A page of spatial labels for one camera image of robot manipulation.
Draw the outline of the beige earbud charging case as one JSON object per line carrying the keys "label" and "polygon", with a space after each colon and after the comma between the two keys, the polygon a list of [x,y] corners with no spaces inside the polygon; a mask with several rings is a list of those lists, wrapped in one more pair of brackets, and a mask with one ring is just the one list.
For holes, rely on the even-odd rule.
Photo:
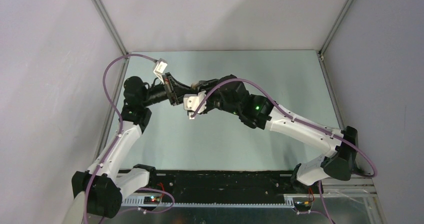
{"label": "beige earbud charging case", "polygon": [[196,83],[192,83],[191,84],[191,88],[192,89],[197,89],[199,86],[200,86],[200,83],[199,82],[196,82]]}

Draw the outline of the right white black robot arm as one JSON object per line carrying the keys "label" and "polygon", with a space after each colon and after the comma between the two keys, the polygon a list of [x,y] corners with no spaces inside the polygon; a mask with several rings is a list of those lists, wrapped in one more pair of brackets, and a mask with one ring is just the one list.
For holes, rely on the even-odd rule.
{"label": "right white black robot arm", "polygon": [[298,164],[291,188],[304,193],[316,182],[333,178],[348,181],[352,177],[357,151],[354,128],[332,128],[300,116],[273,100],[262,88],[233,75],[201,86],[183,98],[190,118],[218,109],[237,115],[246,126],[287,135],[320,151],[320,155]]}

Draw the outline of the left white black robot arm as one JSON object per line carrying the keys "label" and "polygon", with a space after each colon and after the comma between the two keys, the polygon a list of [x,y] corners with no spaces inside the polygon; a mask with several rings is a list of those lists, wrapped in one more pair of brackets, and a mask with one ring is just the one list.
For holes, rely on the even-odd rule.
{"label": "left white black robot arm", "polygon": [[119,126],[113,140],[86,171],[77,171],[71,180],[74,197],[81,197],[83,223],[88,223],[89,214],[115,217],[122,201],[140,188],[145,192],[156,190],[158,179],[150,174],[154,167],[136,165],[124,176],[118,174],[130,149],[146,130],[152,116],[149,106],[166,100],[179,105],[186,94],[196,90],[194,85],[183,84],[170,73],[161,79],[157,85],[149,85],[137,76],[124,81],[124,102],[117,113]]}

